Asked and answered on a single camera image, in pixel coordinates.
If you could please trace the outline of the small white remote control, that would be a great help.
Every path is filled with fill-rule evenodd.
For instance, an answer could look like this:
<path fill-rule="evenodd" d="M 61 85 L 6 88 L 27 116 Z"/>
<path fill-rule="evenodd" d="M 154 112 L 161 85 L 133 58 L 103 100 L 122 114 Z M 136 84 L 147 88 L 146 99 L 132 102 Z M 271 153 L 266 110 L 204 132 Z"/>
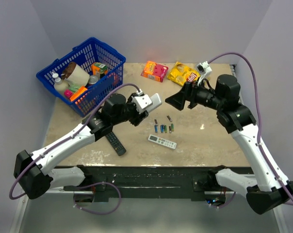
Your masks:
<path fill-rule="evenodd" d="M 162 105 L 162 100 L 161 97 L 158 93 L 155 93 L 153 96 L 150 97 L 151 100 L 151 105 L 147 107 L 147 112 L 151 113 L 154 111 L 156 108 L 160 107 Z"/>

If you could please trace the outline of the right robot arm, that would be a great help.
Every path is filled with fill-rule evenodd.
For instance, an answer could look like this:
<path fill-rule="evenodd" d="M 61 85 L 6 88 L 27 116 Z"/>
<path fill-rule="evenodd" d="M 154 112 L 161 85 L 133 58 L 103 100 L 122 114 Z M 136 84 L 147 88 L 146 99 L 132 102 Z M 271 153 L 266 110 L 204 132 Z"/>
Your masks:
<path fill-rule="evenodd" d="M 197 81 L 186 82 L 165 102 L 179 111 L 183 110 L 186 101 L 190 103 L 189 109 L 200 104 L 216 111 L 219 123 L 246 156 L 255 179 L 237 174 L 226 166 L 217 166 L 199 179 L 198 184 L 202 189 L 214 191 L 226 187 L 245 197 L 251 209 L 262 215 L 293 197 L 293 181 L 273 160 L 250 109 L 239 102 L 240 89 L 234 76 L 223 74 L 217 78 L 215 88 L 206 88 Z"/>

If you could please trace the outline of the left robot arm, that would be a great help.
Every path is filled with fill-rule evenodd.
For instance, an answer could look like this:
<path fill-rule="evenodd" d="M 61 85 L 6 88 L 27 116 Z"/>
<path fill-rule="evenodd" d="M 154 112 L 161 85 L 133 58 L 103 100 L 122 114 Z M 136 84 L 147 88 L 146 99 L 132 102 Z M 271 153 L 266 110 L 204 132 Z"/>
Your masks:
<path fill-rule="evenodd" d="M 138 126 L 160 104 L 160 100 L 152 100 L 142 91 L 128 98 L 121 94 L 108 94 L 82 123 L 63 137 L 31 153 L 23 150 L 17 154 L 13 172 L 16 180 L 9 191 L 9 198 L 16 199 L 13 190 L 17 184 L 23 189 L 23 195 L 31 200 L 54 187 L 89 189 L 92 179 L 81 168 L 74 166 L 58 170 L 59 163 L 111 133 L 115 125 L 128 121 Z"/>

